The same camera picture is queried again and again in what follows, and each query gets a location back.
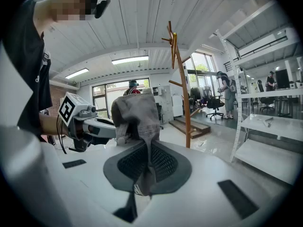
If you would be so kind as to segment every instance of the black cable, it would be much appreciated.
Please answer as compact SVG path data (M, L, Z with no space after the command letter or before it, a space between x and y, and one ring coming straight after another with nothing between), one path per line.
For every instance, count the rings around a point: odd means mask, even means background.
M61 145L61 148L62 148L62 150L63 150L63 152L65 153L65 154L67 154L66 153L66 151L65 151L65 149L64 149L64 146L63 146L63 140L62 140L62 138L60 138L60 134L59 134L59 127L58 127L58 119L59 119L59 115L58 115L58 117L57 117L57 122L56 122L56 128L57 128L57 133L58 133L58 138L59 138L59 142L60 142L60 145Z
M65 154L67 154L67 153L66 153L66 151L65 151L65 149L64 149L64 145L63 145L63 139L62 139L62 127L63 127L63 121L61 121L61 141L62 141L62 145L61 145L61 147L62 147L63 152L64 152Z

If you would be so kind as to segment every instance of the black mesh pad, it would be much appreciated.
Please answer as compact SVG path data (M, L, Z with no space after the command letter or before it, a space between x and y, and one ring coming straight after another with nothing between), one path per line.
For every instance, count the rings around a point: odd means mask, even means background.
M155 141L151 144L151 163L156 183L150 187L150 195L175 192L188 180L192 171L186 157ZM148 169L147 165L147 146L140 142L109 158L103 172L114 188L134 192L134 184Z

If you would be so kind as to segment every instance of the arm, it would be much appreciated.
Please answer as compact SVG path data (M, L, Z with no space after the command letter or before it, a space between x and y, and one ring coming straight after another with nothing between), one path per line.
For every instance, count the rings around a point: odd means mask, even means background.
M57 127L56 127L57 117L48 116L48 115L45 115L43 113L40 113L39 118L40 118L40 124L41 124L41 127L42 127L42 134L43 135L57 135L58 134ZM58 128L60 127L61 122L62 122L62 119L59 117L59 119L58 119ZM62 125L62 134L68 135L67 127L66 127L64 122L63 122L63 125Z
M271 87L273 87L273 86L274 86L272 83L270 83L270 82L268 81L268 77L267 77L266 82L267 82L267 84L269 84Z
M221 91L223 92L223 91L225 91L225 89L227 88L227 84L226 84L226 81L225 81L225 80L222 81L222 83L223 83L223 87L221 87Z

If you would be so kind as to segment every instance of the window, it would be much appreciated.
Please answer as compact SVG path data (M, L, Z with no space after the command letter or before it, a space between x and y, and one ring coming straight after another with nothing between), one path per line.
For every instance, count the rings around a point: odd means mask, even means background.
M199 81L199 86L200 86L200 87L206 86L205 77L198 76L198 81Z
M150 87L149 79L138 79L137 89L142 91L143 88ZM128 89L128 81L120 81L111 84L105 84L93 87L93 104L99 117L111 118L111 107L113 101Z
M108 117L105 85L93 87L93 105L100 117Z
M195 74L189 74L189 83L190 83L190 87L197 87L198 83L197 83L197 77Z
M191 54L191 59L185 62L190 87L210 86L213 90L213 95L217 94L219 87L216 79L216 69L211 55L200 52Z
M206 56L206 60L208 62L208 68L210 71L212 72L216 72L214 69L214 64L213 64L213 58L210 55L205 55Z
M192 63L192 60L187 60L186 62L185 62L185 65L186 65L186 69L187 70L194 70L195 68L194 68L194 65L193 65L193 63Z
M196 70L209 71L204 54L192 53L192 58Z

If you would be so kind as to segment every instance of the white shelf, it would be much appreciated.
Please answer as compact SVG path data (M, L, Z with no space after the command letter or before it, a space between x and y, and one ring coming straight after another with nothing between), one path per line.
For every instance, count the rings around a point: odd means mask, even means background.
M303 88L276 90L276 91L262 92L262 93L247 93L247 94L241 94L241 98L255 98L255 97L267 97L267 96L295 96L295 95L303 95Z
M286 183L294 184L302 166L302 155L253 140L246 140L235 157Z
M270 127L266 127L263 121L274 119ZM260 114L250 114L241 126L252 130L262 131L269 134L283 136L286 138L303 141L303 120L274 117Z

